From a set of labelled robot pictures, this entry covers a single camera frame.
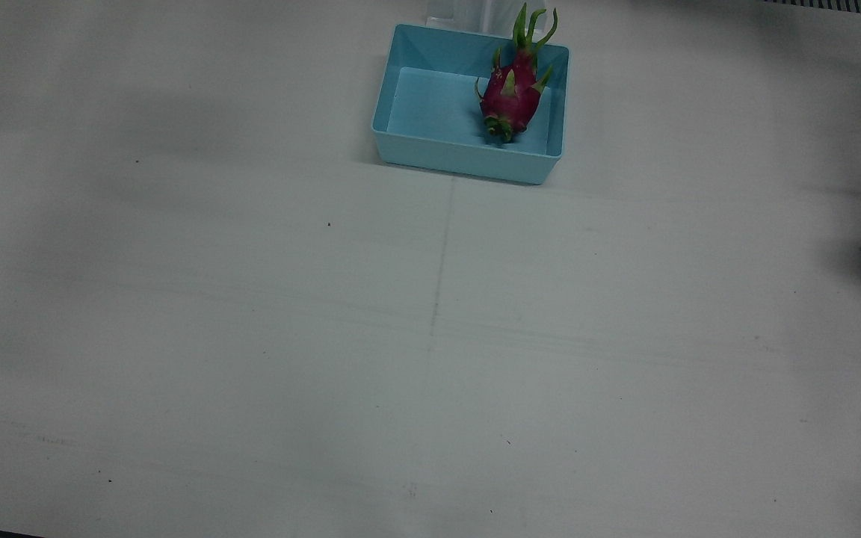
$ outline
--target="dragon fruit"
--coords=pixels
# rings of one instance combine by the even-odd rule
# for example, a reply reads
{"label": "dragon fruit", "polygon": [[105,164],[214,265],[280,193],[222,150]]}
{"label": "dragon fruit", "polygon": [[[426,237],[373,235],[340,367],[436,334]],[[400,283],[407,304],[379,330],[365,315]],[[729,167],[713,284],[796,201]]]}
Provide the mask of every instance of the dragon fruit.
{"label": "dragon fruit", "polygon": [[484,94],[475,83],[474,91],[481,100],[481,112],[487,132],[493,136],[502,136],[505,142],[510,142],[516,133],[527,130],[530,119],[537,112],[540,96],[550,81],[553,66],[537,79],[537,51],[543,47],[554,31],[557,31],[557,10],[553,10],[553,26],[543,39],[533,42],[534,28],[537,17],[546,10],[536,10],[530,15],[530,26],[524,34],[524,24],[527,21],[527,4],[523,4],[520,13],[516,15],[513,24],[513,47],[516,54],[508,65],[500,66],[500,48],[493,53],[493,71],[490,82]]}

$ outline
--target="light blue container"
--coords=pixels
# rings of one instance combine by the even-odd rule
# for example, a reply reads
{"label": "light blue container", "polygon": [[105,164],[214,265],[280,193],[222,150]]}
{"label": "light blue container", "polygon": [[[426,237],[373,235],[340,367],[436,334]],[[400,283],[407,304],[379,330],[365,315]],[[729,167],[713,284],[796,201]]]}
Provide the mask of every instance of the light blue container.
{"label": "light blue container", "polygon": [[539,74],[553,65],[540,107],[526,132],[503,143],[487,134],[474,93],[487,86],[493,51],[513,57],[509,37],[400,24],[387,55],[371,128],[387,163],[543,184],[564,153],[570,50],[544,45]]}

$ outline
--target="white surface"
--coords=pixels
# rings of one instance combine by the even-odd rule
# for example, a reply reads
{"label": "white surface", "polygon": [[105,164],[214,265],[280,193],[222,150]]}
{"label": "white surface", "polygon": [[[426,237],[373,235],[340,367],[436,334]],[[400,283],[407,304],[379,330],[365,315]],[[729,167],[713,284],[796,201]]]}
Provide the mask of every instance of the white surface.
{"label": "white surface", "polygon": [[861,16],[555,6],[524,188],[377,160],[423,0],[0,3],[0,528],[861,536]]}

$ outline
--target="clear plastic object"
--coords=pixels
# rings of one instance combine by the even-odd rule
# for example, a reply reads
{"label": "clear plastic object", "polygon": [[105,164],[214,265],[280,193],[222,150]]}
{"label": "clear plastic object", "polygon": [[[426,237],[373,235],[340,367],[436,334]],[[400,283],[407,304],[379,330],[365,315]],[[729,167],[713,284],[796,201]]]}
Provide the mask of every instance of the clear plastic object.
{"label": "clear plastic object", "polygon": [[[510,35],[520,12],[520,0],[428,0],[427,26],[448,30],[476,31],[479,34]],[[530,13],[546,9],[544,0],[529,0]],[[539,38],[546,27],[546,14],[540,15],[534,35]]]}

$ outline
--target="blue plastic tray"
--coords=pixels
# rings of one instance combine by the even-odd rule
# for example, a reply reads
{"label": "blue plastic tray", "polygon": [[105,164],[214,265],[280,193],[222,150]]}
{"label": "blue plastic tray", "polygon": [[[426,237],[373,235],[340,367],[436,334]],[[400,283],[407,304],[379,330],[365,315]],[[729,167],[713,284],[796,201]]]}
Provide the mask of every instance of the blue plastic tray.
{"label": "blue plastic tray", "polygon": [[545,45],[540,74],[553,76],[540,107],[510,143],[487,134],[474,93],[490,78],[493,51],[513,57],[508,37],[400,24],[387,55],[371,128],[387,163],[433,168],[533,185],[543,184],[564,153],[570,50]]}

